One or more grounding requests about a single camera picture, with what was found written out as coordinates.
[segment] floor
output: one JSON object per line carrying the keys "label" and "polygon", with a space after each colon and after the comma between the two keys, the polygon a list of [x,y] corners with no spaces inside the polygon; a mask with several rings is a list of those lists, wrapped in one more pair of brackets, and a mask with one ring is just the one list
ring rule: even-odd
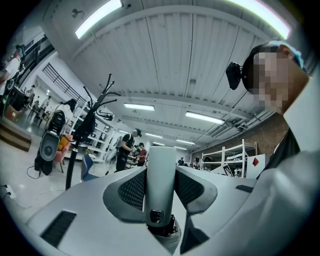
{"label": "floor", "polygon": [[[46,204],[58,197],[65,190],[66,173],[69,161],[65,158],[65,165],[63,165],[64,173],[61,172],[60,165],[54,166],[52,172],[46,176],[42,174],[38,179],[32,179],[27,175],[37,178],[39,173],[32,167],[34,159],[41,142],[41,136],[44,132],[44,124],[38,127],[26,115],[16,122],[17,125],[27,130],[32,137],[29,152],[25,152],[15,148],[4,141],[0,140],[0,185],[10,185],[15,199],[11,199],[8,195],[4,198],[4,204],[11,215],[15,215],[24,223],[39,211]],[[94,163],[90,169],[90,173],[95,176],[102,177],[107,171],[109,174],[116,170],[115,163],[104,164]],[[76,161],[73,169],[71,186],[81,182],[81,161]],[[0,187],[0,196],[3,198],[6,190]],[[184,226],[186,222],[186,210],[179,200],[176,193],[173,197],[172,213],[175,215],[182,232],[184,233]],[[180,245],[177,247],[174,256],[180,255]]]}
{"label": "floor", "polygon": [[27,130],[29,133],[41,137],[44,134],[46,122],[42,121],[40,126],[38,126],[38,122],[33,122],[36,114],[33,112],[32,116],[28,116],[29,114],[30,110],[27,110],[24,115],[15,122],[15,124],[24,130]]}

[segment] black mesh panel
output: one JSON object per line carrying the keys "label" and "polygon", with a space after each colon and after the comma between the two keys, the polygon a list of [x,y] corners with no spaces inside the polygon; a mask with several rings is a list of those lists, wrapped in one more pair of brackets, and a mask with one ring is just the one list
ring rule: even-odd
{"label": "black mesh panel", "polygon": [[147,170],[123,183],[118,189],[121,200],[142,211],[146,193],[146,179]]}
{"label": "black mesh panel", "polygon": [[183,206],[200,197],[204,192],[204,186],[180,171],[175,172],[174,190]]}
{"label": "black mesh panel", "polygon": [[58,247],[71,223],[74,221],[76,213],[62,211],[46,228],[41,237],[54,247]]}

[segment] ceiling panel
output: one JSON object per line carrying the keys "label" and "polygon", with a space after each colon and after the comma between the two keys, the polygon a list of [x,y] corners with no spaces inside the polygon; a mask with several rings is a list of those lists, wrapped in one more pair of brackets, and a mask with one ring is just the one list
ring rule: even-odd
{"label": "ceiling panel", "polygon": [[189,81],[196,83],[188,83],[186,96],[209,101],[229,62],[238,27],[202,15],[194,15],[193,27]]}
{"label": "ceiling panel", "polygon": [[192,14],[147,18],[161,94],[185,94],[192,44]]}
{"label": "ceiling panel", "polygon": [[170,5],[192,5],[193,0],[141,0],[145,9],[170,6]]}
{"label": "ceiling panel", "polygon": [[[124,5],[131,3],[131,8],[115,12],[92,28],[96,40],[89,39],[90,32],[78,40],[75,30],[81,17],[72,18],[71,10],[89,15],[104,2],[61,1],[46,20],[45,30],[53,35],[53,46],[71,70],[96,96],[99,84],[105,85],[112,73],[112,91],[123,97],[108,108],[120,119],[124,117],[125,124],[206,145],[218,141],[208,135],[222,126],[186,117],[187,111],[237,122],[239,116],[248,117],[226,113],[223,107],[236,106],[250,114],[262,110],[242,82],[237,90],[230,89],[225,70],[231,61],[243,64],[250,50],[264,41],[261,38],[274,36],[264,21],[225,0],[125,0]],[[179,99],[165,100],[163,95]],[[154,105],[155,111],[125,108],[123,103],[130,102]],[[208,107],[208,102],[221,106]]]}

